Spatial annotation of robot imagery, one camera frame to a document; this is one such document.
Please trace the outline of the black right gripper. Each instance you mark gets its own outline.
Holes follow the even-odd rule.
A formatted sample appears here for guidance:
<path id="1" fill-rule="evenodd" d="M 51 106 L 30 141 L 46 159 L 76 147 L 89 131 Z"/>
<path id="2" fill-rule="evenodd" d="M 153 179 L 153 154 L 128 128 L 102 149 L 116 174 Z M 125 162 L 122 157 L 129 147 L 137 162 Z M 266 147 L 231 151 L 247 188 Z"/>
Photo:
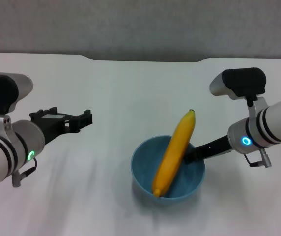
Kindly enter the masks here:
<path id="1" fill-rule="evenodd" d="M 231 144 L 229 142 L 228 136 L 225 135 L 205 144 L 203 148 L 203 154 L 202 146 L 189 147 L 184 155 L 184 162 L 185 164 L 190 164 L 192 162 L 198 162 L 203 159 L 215 157 L 229 152 L 231 152 Z"/>

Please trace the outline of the yellow banana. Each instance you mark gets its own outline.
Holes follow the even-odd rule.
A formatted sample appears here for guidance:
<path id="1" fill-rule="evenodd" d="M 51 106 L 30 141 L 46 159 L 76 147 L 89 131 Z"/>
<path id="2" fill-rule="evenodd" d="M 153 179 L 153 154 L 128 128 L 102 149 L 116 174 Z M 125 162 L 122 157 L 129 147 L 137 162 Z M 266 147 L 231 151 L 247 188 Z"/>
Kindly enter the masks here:
<path id="1" fill-rule="evenodd" d="M 155 197 L 162 197 L 169 190 L 189 145 L 195 124 L 195 111 L 189 110 L 176 126 L 152 182 L 152 193 Z"/>

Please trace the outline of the blue bowl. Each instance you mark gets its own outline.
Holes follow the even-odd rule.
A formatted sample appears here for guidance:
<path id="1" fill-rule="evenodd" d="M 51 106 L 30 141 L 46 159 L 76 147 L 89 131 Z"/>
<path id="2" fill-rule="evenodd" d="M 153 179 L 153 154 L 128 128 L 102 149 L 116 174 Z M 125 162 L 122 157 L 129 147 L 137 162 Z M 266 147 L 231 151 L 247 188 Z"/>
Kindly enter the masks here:
<path id="1" fill-rule="evenodd" d="M 152 181 L 171 140 L 170 135 L 149 138 L 142 142 L 131 158 L 131 174 L 136 189 L 148 201 L 161 205 L 173 205 L 191 199 L 199 190 L 205 177 L 204 161 L 181 163 L 168 190 L 162 197 L 152 194 Z"/>

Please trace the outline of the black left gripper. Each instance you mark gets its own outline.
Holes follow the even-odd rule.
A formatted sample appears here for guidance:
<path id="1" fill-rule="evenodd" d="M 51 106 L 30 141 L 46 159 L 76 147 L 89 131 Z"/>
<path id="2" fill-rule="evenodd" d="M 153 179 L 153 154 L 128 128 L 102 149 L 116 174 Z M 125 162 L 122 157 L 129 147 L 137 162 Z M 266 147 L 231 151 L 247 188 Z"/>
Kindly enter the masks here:
<path id="1" fill-rule="evenodd" d="M 57 107 L 52 107 L 47 110 L 38 110 L 29 114 L 31 122 L 36 124 L 42 131 L 45 144 L 64 134 L 64 124 L 66 114 L 60 114 Z M 79 133 L 82 128 L 92 124 L 91 110 L 85 110 L 82 114 L 75 116 L 69 115 L 69 133 Z"/>

